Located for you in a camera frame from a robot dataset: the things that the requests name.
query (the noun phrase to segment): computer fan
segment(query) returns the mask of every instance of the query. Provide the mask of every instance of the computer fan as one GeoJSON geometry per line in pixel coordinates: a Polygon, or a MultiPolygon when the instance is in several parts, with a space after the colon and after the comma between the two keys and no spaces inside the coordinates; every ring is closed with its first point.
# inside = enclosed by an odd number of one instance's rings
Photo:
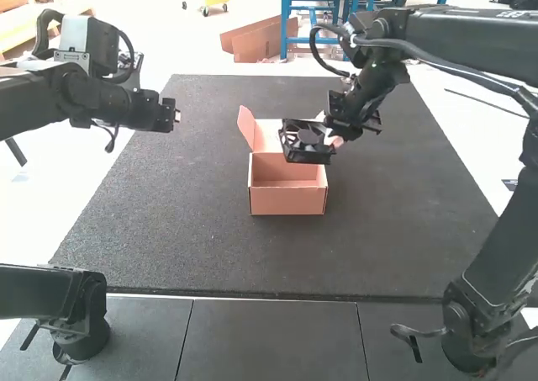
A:
{"type": "Polygon", "coordinates": [[[286,161],[329,165],[336,151],[324,143],[326,130],[320,122],[282,119],[278,135],[286,161]]]}

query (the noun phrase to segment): white label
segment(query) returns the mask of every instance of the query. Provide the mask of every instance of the white label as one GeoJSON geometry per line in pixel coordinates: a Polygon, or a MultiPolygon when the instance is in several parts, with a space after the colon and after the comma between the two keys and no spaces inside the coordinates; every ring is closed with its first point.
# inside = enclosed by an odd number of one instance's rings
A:
{"type": "Polygon", "coordinates": [[[526,11],[503,11],[497,16],[501,18],[519,18],[526,14],[527,14],[526,11]]]}

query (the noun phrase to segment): cable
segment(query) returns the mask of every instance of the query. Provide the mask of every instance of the cable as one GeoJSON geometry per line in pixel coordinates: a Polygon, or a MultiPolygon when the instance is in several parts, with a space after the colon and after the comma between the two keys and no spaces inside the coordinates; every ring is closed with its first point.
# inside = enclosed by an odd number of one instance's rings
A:
{"type": "Polygon", "coordinates": [[[113,84],[121,84],[121,83],[126,82],[127,80],[129,80],[129,78],[133,74],[133,71],[135,70],[135,48],[133,47],[133,44],[131,43],[129,36],[127,36],[127,34],[123,30],[118,29],[118,34],[119,34],[119,37],[124,40],[125,44],[127,45],[127,48],[129,49],[129,56],[130,56],[131,62],[129,64],[129,68],[123,74],[120,74],[115,77],[103,78],[104,81],[111,82],[113,84]]]}
{"type": "Polygon", "coordinates": [[[116,139],[118,138],[119,133],[119,123],[117,123],[114,126],[114,132],[110,131],[108,127],[101,126],[100,124],[97,124],[92,121],[92,126],[98,127],[99,129],[105,130],[110,135],[110,141],[108,144],[104,147],[104,150],[110,154],[112,151],[114,151],[114,147],[116,146],[116,139]]]}
{"type": "MultiPolygon", "coordinates": [[[[329,24],[316,24],[314,27],[326,29],[343,37],[345,40],[351,40],[351,34],[342,27],[329,24]]],[[[511,82],[501,81],[471,67],[461,66],[456,63],[445,61],[440,57],[433,56],[405,40],[364,39],[355,35],[353,36],[353,43],[365,47],[387,47],[401,50],[410,57],[422,61],[423,63],[438,70],[448,72],[454,76],[466,78],[467,80],[475,82],[476,84],[481,85],[490,91],[502,93],[503,95],[509,95],[510,97],[513,97],[520,89],[518,85],[512,84],[511,82]]]]}
{"type": "Polygon", "coordinates": [[[334,68],[333,66],[329,66],[325,61],[321,58],[318,52],[318,48],[316,47],[316,34],[323,29],[323,27],[315,25],[310,30],[310,36],[309,36],[309,45],[310,50],[312,51],[312,56],[314,56],[314,59],[327,71],[332,72],[333,74],[336,74],[337,76],[341,77],[351,77],[351,74],[348,71],[338,70],[337,68],[334,68]]]}
{"type": "Polygon", "coordinates": [[[453,93],[455,95],[459,95],[460,97],[464,97],[464,98],[467,98],[467,99],[471,99],[473,101],[477,101],[479,103],[483,103],[487,106],[490,106],[492,108],[496,108],[498,110],[502,110],[503,112],[506,112],[507,114],[512,114],[514,116],[518,116],[520,118],[523,118],[523,119],[527,119],[529,120],[529,116],[525,116],[524,114],[518,114],[517,112],[513,112],[509,109],[506,109],[506,108],[502,108],[498,105],[495,105],[493,103],[490,103],[490,102],[486,102],[484,101],[483,99],[480,99],[480,98],[475,98],[475,97],[472,97],[471,95],[466,95],[465,93],[459,93],[458,91],[454,91],[453,89],[449,89],[449,88],[445,88],[445,91],[447,91],[448,93],[453,93]]]}

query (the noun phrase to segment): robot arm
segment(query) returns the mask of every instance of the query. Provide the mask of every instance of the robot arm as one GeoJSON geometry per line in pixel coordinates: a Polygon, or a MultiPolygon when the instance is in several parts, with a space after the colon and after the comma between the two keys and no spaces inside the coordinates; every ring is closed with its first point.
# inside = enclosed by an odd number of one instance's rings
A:
{"type": "Polygon", "coordinates": [[[53,10],[45,10],[37,25],[32,56],[0,63],[0,141],[65,119],[86,129],[173,130],[176,102],[164,98],[160,104],[159,93],[140,89],[144,55],[134,52],[125,33],[93,17],[53,10]],[[48,48],[53,19],[62,22],[59,49],[48,48]],[[129,53],[119,52],[120,38],[129,53]]]}
{"type": "MultiPolygon", "coordinates": [[[[176,101],[160,103],[159,93],[140,89],[143,60],[127,35],[112,25],[45,10],[37,20],[32,56],[0,63],[0,141],[66,119],[78,128],[113,127],[107,129],[112,136],[108,152],[119,127],[171,132],[176,101]],[[59,49],[49,49],[47,28],[53,19],[62,22],[59,49]],[[119,51],[120,38],[128,53],[119,51]]],[[[21,350],[38,329],[46,329],[55,359],[68,372],[108,341],[106,287],[101,273],[0,264],[0,320],[36,319],[21,350]]]]}
{"type": "MultiPolygon", "coordinates": [[[[538,341],[537,329],[508,340],[512,319],[525,307],[538,278],[538,99],[525,87],[482,72],[537,85],[537,44],[538,13],[447,6],[358,13],[344,27],[319,25],[311,33],[310,46],[318,62],[352,80],[348,91],[329,92],[324,119],[325,128],[332,130],[329,135],[355,140],[364,130],[379,133],[379,105],[399,83],[409,81],[406,59],[418,59],[508,95],[530,116],[519,184],[482,250],[446,288],[444,328],[430,332],[404,325],[391,328],[413,348],[415,357],[419,355],[417,337],[442,337],[451,364],[476,377],[493,368],[503,371],[538,341]],[[314,41],[319,29],[339,35],[344,52],[361,68],[358,77],[327,66],[318,57],[314,41]]],[[[313,157],[308,161],[319,163],[313,157]]]]}

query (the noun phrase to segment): cardboard box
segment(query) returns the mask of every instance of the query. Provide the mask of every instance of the cardboard box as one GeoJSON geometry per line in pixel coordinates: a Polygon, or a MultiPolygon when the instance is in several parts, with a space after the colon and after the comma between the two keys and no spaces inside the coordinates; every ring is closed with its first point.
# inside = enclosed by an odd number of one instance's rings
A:
{"type": "Polygon", "coordinates": [[[237,126],[251,148],[251,214],[323,214],[328,192],[325,166],[286,162],[277,132],[282,121],[255,119],[241,106],[237,126]]]}
{"type": "MultiPolygon", "coordinates": [[[[222,50],[236,63],[256,63],[280,54],[280,15],[220,34],[222,50]]],[[[297,17],[287,21],[287,37],[296,37],[297,17]]]]}
{"type": "Polygon", "coordinates": [[[28,0],[0,0],[0,13],[28,4],[28,0]]]}

